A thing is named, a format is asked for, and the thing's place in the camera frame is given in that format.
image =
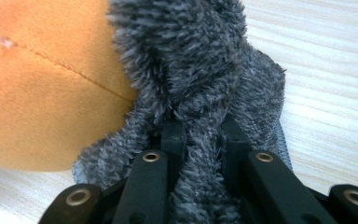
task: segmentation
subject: stitched seam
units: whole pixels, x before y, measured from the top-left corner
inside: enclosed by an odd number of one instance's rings
[[[47,60],[47,61],[53,63],[54,65],[58,65],[59,67],[65,69],[65,70],[71,71],[71,72],[73,72],[73,73],[79,75],[80,77],[83,77],[83,78],[86,79],[88,82],[90,82],[90,83],[92,83],[92,84],[98,86],[99,88],[101,88],[101,89],[103,89],[103,90],[105,90],[105,91],[108,91],[108,92],[114,94],[115,96],[117,96],[118,98],[120,98],[120,99],[122,99],[122,100],[125,100],[125,101],[128,101],[128,102],[132,102],[131,99],[128,99],[128,98],[126,98],[126,97],[124,97],[124,96],[118,94],[117,92],[108,89],[108,88],[105,87],[104,85],[102,85],[102,84],[96,82],[95,80],[93,80],[93,79],[87,77],[87,76],[84,75],[82,72],[77,71],[77,70],[76,70],[72,65],[70,65],[70,64],[62,63],[62,62],[60,62],[60,61],[54,61],[54,60],[50,59],[48,56],[46,56],[46,55],[44,55],[44,54],[42,54],[42,53],[40,53],[40,52],[37,52],[36,50],[34,50],[33,48],[30,48],[29,46],[20,45],[19,43],[13,41],[11,38],[8,38],[8,37],[0,37],[0,38],[4,38],[5,40],[10,41],[10,42],[11,42],[11,43],[10,43],[10,47],[11,47],[11,48],[13,48],[13,47],[18,47],[18,48],[20,48],[20,49],[25,49],[26,51],[33,53],[33,55],[35,55],[35,56],[38,56],[38,57],[40,57],[40,58],[43,58],[43,59],[45,59],[45,60]]]

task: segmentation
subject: wooden surface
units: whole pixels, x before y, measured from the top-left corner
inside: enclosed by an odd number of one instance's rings
[[[243,0],[249,42],[286,71],[282,112],[307,186],[358,186],[358,1]],[[36,223],[73,183],[70,172],[0,169],[0,223]]]

